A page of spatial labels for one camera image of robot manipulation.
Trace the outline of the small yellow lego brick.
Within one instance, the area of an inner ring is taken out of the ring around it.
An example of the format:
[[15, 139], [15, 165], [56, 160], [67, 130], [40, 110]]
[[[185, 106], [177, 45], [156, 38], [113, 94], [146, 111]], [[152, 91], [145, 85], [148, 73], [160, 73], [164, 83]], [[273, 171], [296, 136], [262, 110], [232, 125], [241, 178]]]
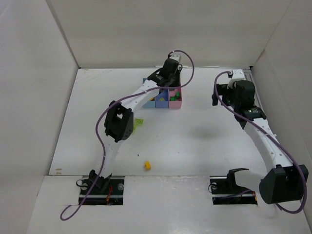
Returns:
[[146, 170], [150, 170], [150, 169], [151, 169], [151, 164], [150, 164], [150, 162], [149, 162], [149, 161], [146, 161], [146, 162], [144, 163], [144, 167], [145, 167]]

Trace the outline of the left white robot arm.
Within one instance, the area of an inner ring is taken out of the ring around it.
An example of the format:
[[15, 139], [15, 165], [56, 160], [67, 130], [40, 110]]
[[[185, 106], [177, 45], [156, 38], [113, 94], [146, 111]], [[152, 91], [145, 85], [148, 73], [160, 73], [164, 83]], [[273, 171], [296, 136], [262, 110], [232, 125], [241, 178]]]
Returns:
[[89, 180], [94, 187], [105, 191], [112, 175], [118, 150], [134, 129], [134, 115], [160, 91], [180, 87], [181, 56], [169, 55], [163, 66], [150, 74], [131, 95], [112, 101], [96, 123], [96, 136], [103, 147], [103, 158], [90, 171]]

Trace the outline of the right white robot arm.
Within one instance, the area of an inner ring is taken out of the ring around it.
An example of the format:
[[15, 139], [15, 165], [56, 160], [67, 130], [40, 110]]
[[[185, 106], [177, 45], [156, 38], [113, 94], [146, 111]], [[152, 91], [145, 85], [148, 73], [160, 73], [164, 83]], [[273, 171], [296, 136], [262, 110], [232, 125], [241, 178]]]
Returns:
[[277, 147], [265, 113], [255, 105], [255, 86], [251, 81], [235, 79], [228, 84], [216, 84], [212, 95], [213, 105], [219, 102], [231, 111], [242, 129], [252, 139], [267, 170], [256, 183], [267, 204], [301, 200], [309, 171], [305, 165], [294, 162]]

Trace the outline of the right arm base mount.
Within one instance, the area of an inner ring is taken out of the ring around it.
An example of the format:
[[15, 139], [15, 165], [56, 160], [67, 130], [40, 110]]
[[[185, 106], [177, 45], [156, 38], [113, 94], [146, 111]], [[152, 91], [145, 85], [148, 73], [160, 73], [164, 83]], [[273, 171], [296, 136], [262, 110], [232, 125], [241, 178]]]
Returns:
[[247, 168], [230, 169], [227, 175], [210, 176], [208, 191], [214, 205], [258, 205], [254, 191], [236, 184], [235, 173]]

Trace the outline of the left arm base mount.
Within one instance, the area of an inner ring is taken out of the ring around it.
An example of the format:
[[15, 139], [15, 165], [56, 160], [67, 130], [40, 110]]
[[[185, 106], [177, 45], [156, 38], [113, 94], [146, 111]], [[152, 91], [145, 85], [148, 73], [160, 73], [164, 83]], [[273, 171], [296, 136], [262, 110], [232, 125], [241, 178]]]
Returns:
[[[124, 176], [113, 176], [104, 192], [95, 186], [87, 196], [83, 205], [123, 205], [124, 182]], [[92, 182], [87, 178], [76, 181], [76, 186], [80, 188], [78, 197], [79, 203], [85, 198], [91, 185]]]

